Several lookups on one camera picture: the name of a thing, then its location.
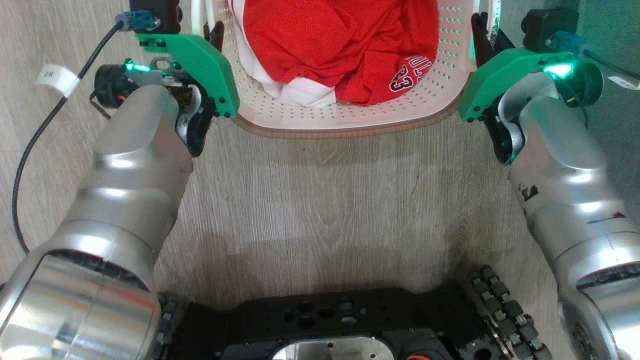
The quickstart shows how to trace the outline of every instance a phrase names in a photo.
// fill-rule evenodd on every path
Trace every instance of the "mounting hole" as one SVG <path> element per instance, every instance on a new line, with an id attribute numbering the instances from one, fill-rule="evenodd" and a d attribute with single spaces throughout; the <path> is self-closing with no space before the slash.
<path id="1" fill-rule="evenodd" d="M 291 320 L 293 320 L 293 313 L 287 310 L 284 313 L 284 322 L 291 322 Z"/>
<path id="2" fill-rule="evenodd" d="M 474 360 L 491 360 L 491 350 L 482 348 L 475 352 Z"/>
<path id="3" fill-rule="evenodd" d="M 323 307 L 322 309 L 318 310 L 318 316 L 323 319 L 333 318 L 334 315 L 335 311 L 330 307 Z"/>
<path id="4" fill-rule="evenodd" d="M 355 325 L 358 322 L 358 319 L 353 315 L 346 315 L 340 319 L 340 322 L 348 325 Z"/>
<path id="5" fill-rule="evenodd" d="M 311 329 L 316 324 L 313 316 L 302 316 L 298 320 L 298 327 L 300 329 Z"/>
<path id="6" fill-rule="evenodd" d="M 340 302 L 338 303 L 338 308 L 340 310 L 351 310 L 353 309 L 353 301 L 349 299 L 340 300 Z"/>
<path id="7" fill-rule="evenodd" d="M 156 67 L 160 70 L 167 70 L 171 67 L 168 61 L 158 60 L 156 61 Z"/>
<path id="8" fill-rule="evenodd" d="M 298 304 L 298 311 L 300 313 L 310 313 L 314 310 L 314 305 L 309 301 L 304 301 Z"/>

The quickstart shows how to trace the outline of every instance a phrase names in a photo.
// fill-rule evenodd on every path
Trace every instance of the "clothing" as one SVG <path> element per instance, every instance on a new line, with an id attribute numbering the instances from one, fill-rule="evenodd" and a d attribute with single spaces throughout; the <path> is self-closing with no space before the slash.
<path id="1" fill-rule="evenodd" d="M 242 66 L 283 104 L 391 100 L 436 56 L 436 0 L 229 1 Z"/>

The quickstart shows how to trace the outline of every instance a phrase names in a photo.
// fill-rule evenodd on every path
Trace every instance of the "wooden floor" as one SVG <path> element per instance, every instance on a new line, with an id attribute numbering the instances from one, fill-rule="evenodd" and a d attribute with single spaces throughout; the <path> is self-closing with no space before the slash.
<path id="1" fill-rule="evenodd" d="M 22 258 L 10 215 L 15 167 L 60 97 L 34 80 L 45 63 L 77 72 L 126 8 L 127 1 L 0 1 L 0 282 Z M 127 56 L 142 58 L 131 34 L 117 35 L 97 63 Z M 92 77 L 25 169 L 20 218 L 30 247 L 52 234 L 90 165 L 104 125 L 86 100 Z M 573 359 L 552 274 L 483 126 L 452 117 L 397 135 L 294 141 L 223 121 L 207 141 L 158 262 L 162 289 L 228 309 L 319 291 L 424 291 L 489 264 L 556 358 Z"/>

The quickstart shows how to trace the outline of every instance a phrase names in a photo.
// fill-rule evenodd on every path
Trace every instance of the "white label tag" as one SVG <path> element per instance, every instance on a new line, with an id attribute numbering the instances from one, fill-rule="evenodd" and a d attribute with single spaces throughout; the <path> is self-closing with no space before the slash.
<path id="1" fill-rule="evenodd" d="M 623 78 L 619 78 L 618 76 L 610 76 L 609 80 L 613 81 L 614 83 L 626 89 L 640 90 L 640 84 L 638 84 L 637 86 L 633 85 L 632 83 L 628 82 L 627 80 L 624 80 Z"/>
<path id="2" fill-rule="evenodd" d="M 36 79 L 36 85 L 49 85 L 58 89 L 65 97 L 71 96 L 71 93 L 76 89 L 76 86 L 80 83 L 80 79 L 71 72 L 71 70 L 60 65 L 47 64 L 44 65 L 38 79 Z"/>

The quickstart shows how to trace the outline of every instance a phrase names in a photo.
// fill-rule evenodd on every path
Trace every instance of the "scratch mark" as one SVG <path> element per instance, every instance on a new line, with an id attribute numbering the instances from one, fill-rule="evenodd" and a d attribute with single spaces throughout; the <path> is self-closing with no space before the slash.
<path id="1" fill-rule="evenodd" d="M 413 201 L 413 195 L 415 194 L 415 189 L 418 187 L 418 179 L 420 179 L 420 172 L 415 176 L 415 183 L 413 184 L 413 190 L 411 190 L 411 195 L 409 195 L 409 200 Z"/>
<path id="2" fill-rule="evenodd" d="M 613 218 L 627 218 L 627 217 L 623 213 L 618 211 L 617 213 L 613 214 L 613 216 L 610 217 L 610 218 L 603 218 L 603 219 L 600 219 L 600 220 L 590 220 L 587 224 L 595 224 L 597 222 L 611 220 Z"/>

